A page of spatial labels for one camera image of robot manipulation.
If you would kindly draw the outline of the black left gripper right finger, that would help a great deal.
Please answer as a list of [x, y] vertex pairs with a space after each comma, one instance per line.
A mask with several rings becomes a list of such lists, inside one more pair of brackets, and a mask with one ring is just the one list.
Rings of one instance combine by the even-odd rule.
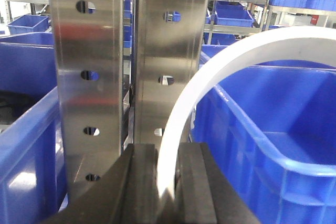
[[259, 223], [223, 175], [205, 143], [181, 143], [175, 223]]

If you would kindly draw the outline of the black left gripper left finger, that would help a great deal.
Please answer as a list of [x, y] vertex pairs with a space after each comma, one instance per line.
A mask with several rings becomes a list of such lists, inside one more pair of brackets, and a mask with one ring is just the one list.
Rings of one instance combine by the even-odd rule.
[[44, 223], [156, 223], [157, 150], [130, 144], [94, 185]]

